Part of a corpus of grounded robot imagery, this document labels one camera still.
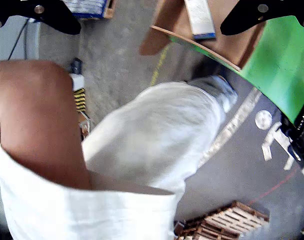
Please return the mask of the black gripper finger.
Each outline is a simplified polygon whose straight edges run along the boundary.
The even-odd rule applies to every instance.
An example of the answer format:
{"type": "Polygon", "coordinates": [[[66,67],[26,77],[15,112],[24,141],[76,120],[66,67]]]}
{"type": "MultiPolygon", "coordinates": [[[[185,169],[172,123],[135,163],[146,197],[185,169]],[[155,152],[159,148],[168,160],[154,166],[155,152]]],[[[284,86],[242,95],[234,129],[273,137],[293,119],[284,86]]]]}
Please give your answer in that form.
{"type": "Polygon", "coordinates": [[[220,26],[225,36],[237,35],[271,19],[294,16],[304,27],[304,0],[240,0],[220,26]]]}
{"type": "Polygon", "coordinates": [[[80,23],[62,0],[0,0],[0,28],[12,16],[37,20],[68,35],[81,31],[80,23]]]}

